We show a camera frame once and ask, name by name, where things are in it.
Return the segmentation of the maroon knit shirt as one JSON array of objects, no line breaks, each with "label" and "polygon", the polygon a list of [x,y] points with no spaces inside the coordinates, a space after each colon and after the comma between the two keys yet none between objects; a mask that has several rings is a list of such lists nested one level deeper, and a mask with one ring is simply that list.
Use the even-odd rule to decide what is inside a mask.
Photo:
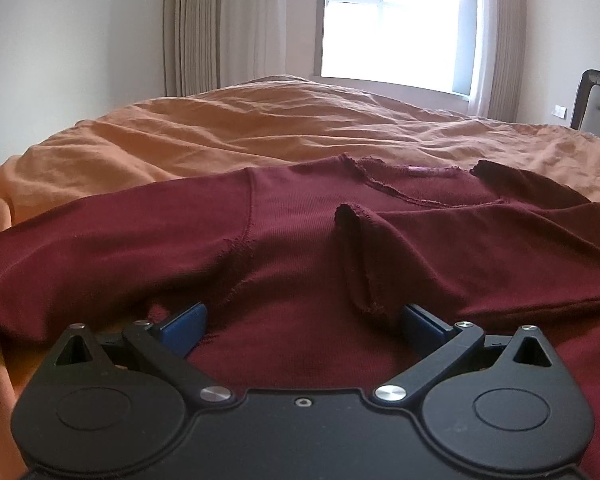
[{"label": "maroon knit shirt", "polygon": [[47,344],[202,302],[196,367],[236,390],[372,388],[414,353],[417,304],[491,333],[535,324],[595,414],[600,203],[530,171],[338,156],[82,198],[0,233],[0,332]]}]

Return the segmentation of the bright bedroom window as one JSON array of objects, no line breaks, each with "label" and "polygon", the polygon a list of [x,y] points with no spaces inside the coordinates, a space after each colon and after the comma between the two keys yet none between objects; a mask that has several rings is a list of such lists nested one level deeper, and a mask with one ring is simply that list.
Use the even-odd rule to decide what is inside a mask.
[{"label": "bright bedroom window", "polygon": [[317,73],[469,96],[478,0],[324,0]]}]

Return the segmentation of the orange duvet cover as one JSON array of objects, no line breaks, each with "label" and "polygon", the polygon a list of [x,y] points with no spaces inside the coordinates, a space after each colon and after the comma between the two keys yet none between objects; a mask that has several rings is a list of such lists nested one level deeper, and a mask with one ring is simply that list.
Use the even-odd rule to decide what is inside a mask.
[{"label": "orange duvet cover", "polygon": [[[463,170],[487,160],[600,203],[600,139],[590,134],[432,112],[358,90],[272,77],[122,107],[6,160],[0,233],[82,198],[342,155]],[[0,479],[23,472],[8,419],[52,342],[0,332]]]}]

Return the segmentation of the beige right curtain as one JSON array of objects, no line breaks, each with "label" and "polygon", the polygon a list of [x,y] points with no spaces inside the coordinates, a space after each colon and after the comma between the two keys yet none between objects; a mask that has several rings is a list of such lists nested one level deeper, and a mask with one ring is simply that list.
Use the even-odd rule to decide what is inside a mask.
[{"label": "beige right curtain", "polygon": [[477,36],[468,113],[513,122],[526,52],[527,0],[477,0]]}]

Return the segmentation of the beige curtain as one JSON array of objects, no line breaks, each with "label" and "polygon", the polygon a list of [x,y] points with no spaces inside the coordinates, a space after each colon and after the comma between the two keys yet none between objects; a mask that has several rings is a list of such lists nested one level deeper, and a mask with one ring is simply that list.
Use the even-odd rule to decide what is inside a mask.
[{"label": "beige curtain", "polygon": [[526,52],[527,0],[477,0],[477,36],[468,113],[513,122]]},{"label": "beige curtain", "polygon": [[163,0],[164,88],[192,94],[321,70],[325,0]]}]

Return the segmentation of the dark padded headboard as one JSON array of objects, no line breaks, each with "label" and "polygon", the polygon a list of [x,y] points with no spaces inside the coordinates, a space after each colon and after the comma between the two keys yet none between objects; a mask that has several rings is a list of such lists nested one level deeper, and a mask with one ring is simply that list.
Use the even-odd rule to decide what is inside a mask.
[{"label": "dark padded headboard", "polygon": [[570,127],[600,138],[600,70],[586,70],[582,74]]}]

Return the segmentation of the beige left curtain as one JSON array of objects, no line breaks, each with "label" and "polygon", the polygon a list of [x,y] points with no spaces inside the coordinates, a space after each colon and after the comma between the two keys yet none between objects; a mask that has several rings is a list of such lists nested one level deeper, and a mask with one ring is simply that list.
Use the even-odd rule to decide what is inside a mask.
[{"label": "beige left curtain", "polygon": [[163,0],[164,88],[192,94],[321,70],[325,0]]}]

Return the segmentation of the white wall socket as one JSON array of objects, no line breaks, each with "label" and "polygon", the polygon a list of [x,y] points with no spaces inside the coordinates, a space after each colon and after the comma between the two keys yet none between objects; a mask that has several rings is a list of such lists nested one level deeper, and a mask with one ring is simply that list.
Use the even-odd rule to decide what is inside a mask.
[{"label": "white wall socket", "polygon": [[561,105],[555,105],[553,115],[560,119],[565,119],[567,116],[567,107]]}]

